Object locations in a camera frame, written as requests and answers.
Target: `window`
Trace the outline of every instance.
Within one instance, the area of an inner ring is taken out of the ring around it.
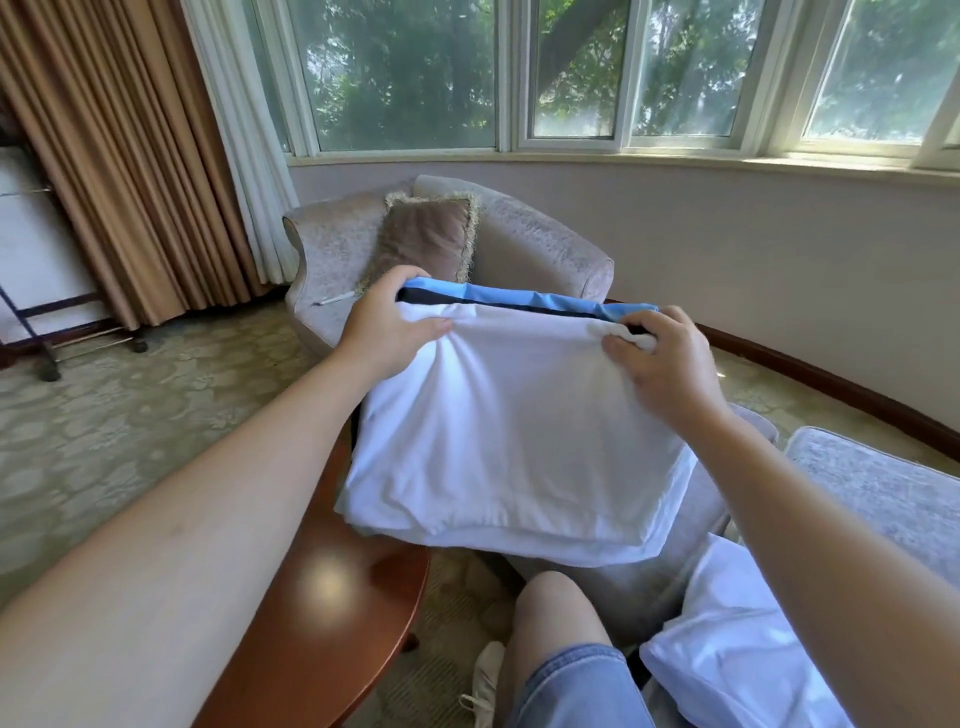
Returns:
[[[540,0],[532,136],[613,138],[629,0]]]
[[[960,170],[960,0],[243,3],[295,157],[854,155]]]
[[[263,30],[260,28],[260,21],[257,20],[256,10],[253,8],[251,0],[243,0],[243,14],[247,20],[247,27],[250,29],[256,70],[260,72],[260,83],[263,84],[263,93],[267,97],[267,108],[270,110],[270,118],[274,122],[276,138],[280,142],[280,149],[289,153],[291,151],[290,135],[287,133],[287,125],[283,120],[280,95],[276,90],[276,81],[270,70],[267,48],[263,43]]]
[[[919,144],[958,63],[957,0],[852,0],[804,136]]]
[[[763,0],[654,0],[633,134],[729,136]]]

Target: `table leg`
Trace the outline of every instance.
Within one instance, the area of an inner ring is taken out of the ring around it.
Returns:
[[[420,638],[417,637],[417,635],[415,635],[413,632],[411,632],[410,634],[407,635],[406,642],[403,643],[403,647],[400,648],[400,652],[405,655],[407,652],[413,652],[419,646],[420,646]]]

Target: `baseboard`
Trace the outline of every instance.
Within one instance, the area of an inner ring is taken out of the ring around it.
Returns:
[[[79,339],[82,336],[106,331],[113,328],[117,323],[113,319],[101,319],[100,321],[91,321],[89,324],[80,324],[78,327],[65,328],[62,331],[43,334],[44,340],[48,344],[65,344],[68,341]],[[40,345],[32,339],[14,341],[11,344],[0,344],[0,369],[7,369],[16,363],[20,356],[29,356],[40,351]]]
[[[607,299],[607,303],[620,303],[616,299]],[[891,400],[886,395],[860,386],[832,374],[826,369],[807,364],[805,361],[782,352],[755,344],[717,328],[698,324],[710,345],[724,352],[759,364],[778,374],[789,376],[828,397],[840,400],[854,409],[873,415],[878,420],[896,427],[910,437],[919,440],[953,460],[960,461],[960,432],[952,430],[923,412],[918,412],[902,402]]]

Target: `throw pillow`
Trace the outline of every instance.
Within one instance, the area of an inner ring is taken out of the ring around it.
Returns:
[[[717,536],[640,658],[697,728],[852,728],[750,551]]]
[[[467,282],[479,212],[476,198],[467,193],[430,199],[387,195],[387,214],[357,293],[395,265],[418,265],[435,279]]]

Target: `shoelace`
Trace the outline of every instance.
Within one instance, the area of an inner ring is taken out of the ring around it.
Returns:
[[[493,680],[491,680],[485,674],[481,674],[481,677],[487,684],[487,687],[496,693],[496,685],[493,683]],[[459,698],[457,698],[457,702],[460,703],[461,708],[466,708],[472,713],[476,713],[478,708],[489,713],[493,712],[493,704],[490,702],[490,700],[485,700],[482,697],[474,697],[473,695],[467,695],[465,692],[461,694]]]
[[[465,692],[457,698],[457,702],[460,703],[461,708],[466,708],[472,713],[476,713],[478,709],[488,713],[493,712],[493,704],[490,700],[484,700],[482,697],[473,697],[473,695],[467,695]]]

